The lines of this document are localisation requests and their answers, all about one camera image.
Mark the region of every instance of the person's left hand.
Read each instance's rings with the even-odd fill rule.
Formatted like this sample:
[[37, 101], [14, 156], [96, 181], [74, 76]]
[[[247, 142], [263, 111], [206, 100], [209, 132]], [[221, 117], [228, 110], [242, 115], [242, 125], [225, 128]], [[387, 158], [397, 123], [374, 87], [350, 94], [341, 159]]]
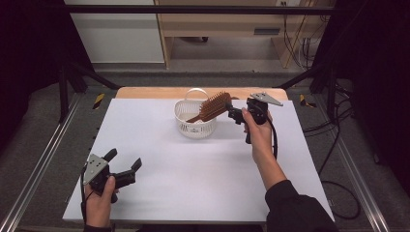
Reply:
[[110, 176], [106, 181], [103, 193], [99, 196], [90, 185], [85, 187], [87, 199], [87, 225], [94, 227], [110, 227], [111, 195], [115, 191], [115, 178]]

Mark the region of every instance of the black sleeve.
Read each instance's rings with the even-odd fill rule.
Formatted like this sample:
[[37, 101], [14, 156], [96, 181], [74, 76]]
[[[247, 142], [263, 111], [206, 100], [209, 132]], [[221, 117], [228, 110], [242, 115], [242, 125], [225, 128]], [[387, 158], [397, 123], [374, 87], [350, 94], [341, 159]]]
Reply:
[[268, 232], [338, 231], [316, 198], [300, 195], [288, 180], [269, 188], [265, 200]]
[[91, 225], [84, 225], [84, 232], [111, 232], [111, 227], [94, 227]]

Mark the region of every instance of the human hand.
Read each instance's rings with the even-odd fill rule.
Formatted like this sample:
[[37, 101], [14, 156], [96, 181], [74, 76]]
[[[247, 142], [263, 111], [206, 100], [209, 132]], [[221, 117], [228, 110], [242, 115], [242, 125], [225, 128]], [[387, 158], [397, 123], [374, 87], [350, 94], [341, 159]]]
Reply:
[[[269, 110], [267, 111], [269, 119], [272, 121], [272, 116]], [[257, 125], [253, 120], [252, 115], [242, 108], [242, 115], [245, 124], [245, 132], [250, 132], [250, 141], [252, 144], [252, 156], [256, 163], [259, 163], [265, 158], [273, 156], [272, 151], [272, 128], [268, 122], [262, 125]]]
[[115, 191], [115, 178], [110, 176], [105, 183], [103, 193], [98, 195], [90, 185], [85, 187], [87, 197], [87, 225], [94, 227], [109, 227], [109, 215], [111, 213], [111, 195]]

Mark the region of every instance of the person's right hand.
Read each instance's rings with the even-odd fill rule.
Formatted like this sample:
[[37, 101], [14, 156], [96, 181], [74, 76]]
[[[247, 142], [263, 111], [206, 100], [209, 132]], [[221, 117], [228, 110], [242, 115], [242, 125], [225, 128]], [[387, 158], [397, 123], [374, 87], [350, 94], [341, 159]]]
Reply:
[[[268, 122], [263, 125], [257, 125], [252, 115], [242, 108], [242, 115], [247, 122], [245, 132], [250, 132], [250, 141], [252, 144], [252, 156], [256, 163], [265, 158], [273, 157], [272, 150], [272, 128]], [[271, 113], [268, 110], [268, 117], [272, 120]]]

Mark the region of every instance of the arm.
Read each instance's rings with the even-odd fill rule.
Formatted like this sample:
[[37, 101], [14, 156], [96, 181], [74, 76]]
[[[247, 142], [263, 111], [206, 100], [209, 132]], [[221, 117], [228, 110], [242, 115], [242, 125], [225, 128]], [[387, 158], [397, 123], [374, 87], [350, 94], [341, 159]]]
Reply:
[[104, 191], [99, 196], [89, 185], [85, 186], [87, 196], [87, 221], [84, 225], [84, 232], [110, 232], [109, 215], [111, 212], [111, 195], [115, 190], [115, 178], [109, 177]]
[[244, 108], [242, 113], [247, 122], [246, 131], [250, 132], [253, 160], [267, 190], [268, 231], [337, 231], [320, 203], [313, 197], [300, 195], [286, 179], [272, 151], [270, 125], [257, 125]]
[[268, 190], [273, 185], [286, 180], [272, 151], [271, 126], [268, 123], [257, 125], [245, 108], [242, 108], [242, 114], [247, 122], [246, 131], [250, 132], [253, 160], [259, 169], [265, 189]]

